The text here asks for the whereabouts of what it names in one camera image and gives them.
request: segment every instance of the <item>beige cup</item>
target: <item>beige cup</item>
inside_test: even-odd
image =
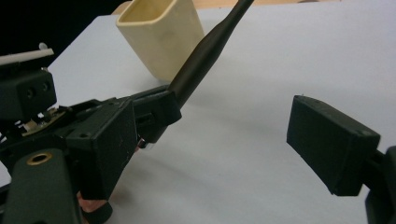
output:
[[[171,81],[204,37],[191,0],[134,0],[117,27],[152,75]]]

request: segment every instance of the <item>rubber antenna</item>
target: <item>rubber antenna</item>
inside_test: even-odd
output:
[[[201,40],[190,57],[180,68],[168,87],[169,91],[175,93],[180,108],[186,103],[207,72],[216,62],[233,33],[233,29],[242,19],[253,1],[254,0],[239,0],[228,16]],[[166,127],[149,136],[145,136],[144,141],[146,143],[156,143],[165,130]]]

